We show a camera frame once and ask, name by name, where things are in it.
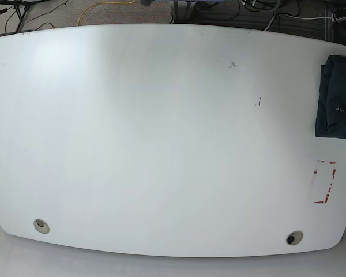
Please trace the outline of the dark navy t-shirt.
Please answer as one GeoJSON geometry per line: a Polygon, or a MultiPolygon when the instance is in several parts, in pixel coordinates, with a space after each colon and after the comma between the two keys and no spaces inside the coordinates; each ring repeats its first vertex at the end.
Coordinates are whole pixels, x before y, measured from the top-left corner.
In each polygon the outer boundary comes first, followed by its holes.
{"type": "Polygon", "coordinates": [[[315,136],[346,139],[346,57],[328,56],[321,66],[315,136]]]}

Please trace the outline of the red tape rectangle marking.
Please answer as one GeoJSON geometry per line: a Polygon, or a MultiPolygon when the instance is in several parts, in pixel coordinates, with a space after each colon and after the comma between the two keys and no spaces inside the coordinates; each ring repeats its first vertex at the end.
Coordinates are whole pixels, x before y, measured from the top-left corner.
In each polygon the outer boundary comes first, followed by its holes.
{"type": "Polygon", "coordinates": [[[338,162],[319,160],[313,172],[310,198],[314,204],[326,204],[336,175],[338,162]]]}

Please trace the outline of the right table grommet hole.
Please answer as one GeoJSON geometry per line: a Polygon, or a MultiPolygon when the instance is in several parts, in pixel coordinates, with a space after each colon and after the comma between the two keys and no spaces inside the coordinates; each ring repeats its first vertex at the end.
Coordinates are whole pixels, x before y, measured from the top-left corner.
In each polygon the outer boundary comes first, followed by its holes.
{"type": "Polygon", "coordinates": [[[293,231],[292,233],[290,233],[287,237],[286,237],[286,243],[287,245],[291,245],[291,246],[295,246],[297,244],[299,244],[303,239],[303,232],[296,230],[293,231]]]}

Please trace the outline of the table grommet hole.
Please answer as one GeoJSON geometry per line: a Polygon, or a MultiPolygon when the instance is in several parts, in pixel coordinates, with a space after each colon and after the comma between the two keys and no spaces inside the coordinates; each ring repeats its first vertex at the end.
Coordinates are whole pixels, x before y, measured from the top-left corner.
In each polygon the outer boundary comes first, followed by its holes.
{"type": "Polygon", "coordinates": [[[291,246],[295,246],[297,244],[299,244],[303,239],[303,232],[296,230],[293,231],[292,233],[290,233],[287,237],[286,237],[286,243],[287,245],[291,245],[291,246]]]}
{"type": "Polygon", "coordinates": [[[48,234],[50,232],[49,225],[41,219],[34,220],[33,225],[34,228],[41,234],[48,234]]]}

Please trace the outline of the left table grommet hole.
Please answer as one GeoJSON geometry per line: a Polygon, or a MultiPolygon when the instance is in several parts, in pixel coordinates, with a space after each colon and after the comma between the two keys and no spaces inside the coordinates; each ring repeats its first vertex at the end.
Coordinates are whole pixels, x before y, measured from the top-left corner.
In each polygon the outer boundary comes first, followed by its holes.
{"type": "Polygon", "coordinates": [[[48,234],[50,232],[49,225],[41,219],[34,220],[33,225],[34,228],[41,234],[48,234]]]}

